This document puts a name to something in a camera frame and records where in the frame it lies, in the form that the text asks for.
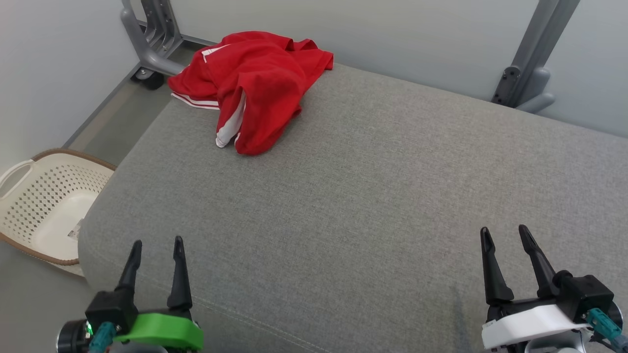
robotic arm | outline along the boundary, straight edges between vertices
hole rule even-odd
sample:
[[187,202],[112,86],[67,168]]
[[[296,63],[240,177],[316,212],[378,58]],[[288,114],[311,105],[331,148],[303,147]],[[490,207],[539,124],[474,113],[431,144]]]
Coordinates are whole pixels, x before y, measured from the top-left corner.
[[613,292],[592,275],[573,277],[565,270],[555,273],[525,225],[519,226],[519,235],[532,261],[539,286],[537,298],[514,300],[497,264],[489,230],[484,227],[480,231],[489,305],[482,327],[484,347],[508,353],[548,347],[555,348],[554,353],[586,353],[583,343],[591,341],[628,353],[628,340],[621,334],[622,313],[613,302]]
[[116,289],[96,293],[85,311],[86,319],[65,323],[57,337],[57,353],[104,353],[113,342],[131,342],[136,352],[196,352],[203,348],[203,332],[190,314],[192,294],[183,239],[175,238],[175,275],[167,308],[139,312],[135,307],[141,256],[142,242],[136,241]]

gray fabric surface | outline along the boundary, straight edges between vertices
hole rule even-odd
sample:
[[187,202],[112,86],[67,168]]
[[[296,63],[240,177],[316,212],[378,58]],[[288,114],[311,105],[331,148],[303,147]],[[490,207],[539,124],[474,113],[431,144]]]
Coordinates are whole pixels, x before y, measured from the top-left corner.
[[164,306],[181,235],[207,352],[477,352],[480,228],[529,298],[523,223],[628,310],[628,140],[341,65],[302,103],[246,157],[170,102],[81,228],[90,284],[142,239],[136,302]]

basket handle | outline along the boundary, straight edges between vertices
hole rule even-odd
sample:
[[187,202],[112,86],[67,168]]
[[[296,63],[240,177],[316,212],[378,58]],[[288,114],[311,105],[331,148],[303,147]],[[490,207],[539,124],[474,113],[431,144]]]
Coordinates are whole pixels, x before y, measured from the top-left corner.
[[2,186],[4,185],[4,182],[6,182],[6,180],[10,178],[11,175],[13,175],[16,171],[18,171],[19,169],[27,165],[29,166],[29,169],[26,172],[26,174],[24,174],[24,176],[22,176],[22,178],[17,183],[15,183],[15,185],[13,185],[9,189],[9,191],[7,191],[4,195],[0,195],[0,200],[4,200],[5,197],[9,196],[11,192],[13,192],[13,190],[15,190],[20,184],[22,184],[24,179],[26,179],[26,177],[28,177],[28,175],[33,171],[33,165],[35,165],[35,161],[26,160],[26,161],[19,162],[18,164],[9,168],[9,170],[5,171],[4,174],[2,174],[2,176],[0,176],[0,190],[2,190]]

red clothing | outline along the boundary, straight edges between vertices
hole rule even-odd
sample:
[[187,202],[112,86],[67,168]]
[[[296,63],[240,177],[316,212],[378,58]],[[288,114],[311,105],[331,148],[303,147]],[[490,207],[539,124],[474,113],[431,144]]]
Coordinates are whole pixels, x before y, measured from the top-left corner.
[[277,141],[299,101],[324,70],[333,54],[311,40],[267,32],[228,35],[194,54],[190,66],[168,80],[173,96],[194,107],[220,109],[216,144],[234,137],[235,149],[258,155]]

gray metal bracket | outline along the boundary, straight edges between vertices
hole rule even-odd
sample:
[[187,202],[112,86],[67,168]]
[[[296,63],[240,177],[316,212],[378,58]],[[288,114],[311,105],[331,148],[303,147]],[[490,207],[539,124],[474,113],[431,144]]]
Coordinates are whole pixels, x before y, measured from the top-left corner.
[[539,0],[512,65],[504,70],[491,102],[537,113],[554,103],[544,94],[550,80],[545,63],[580,0]]
[[[177,75],[183,70],[184,66],[168,60],[168,57],[183,43],[183,38],[176,25],[170,2],[169,0],[142,1],[142,5],[145,4],[149,5],[149,11],[153,12],[146,13],[146,31],[149,31],[149,26],[154,26],[154,35],[142,32],[131,7],[131,0],[122,0],[124,8],[120,14],[126,33],[129,35],[129,39],[133,44],[135,52],[138,54],[139,62],[142,66],[136,77],[140,80],[147,79],[153,72],[171,76]],[[163,34],[155,39],[158,28],[163,29]]]

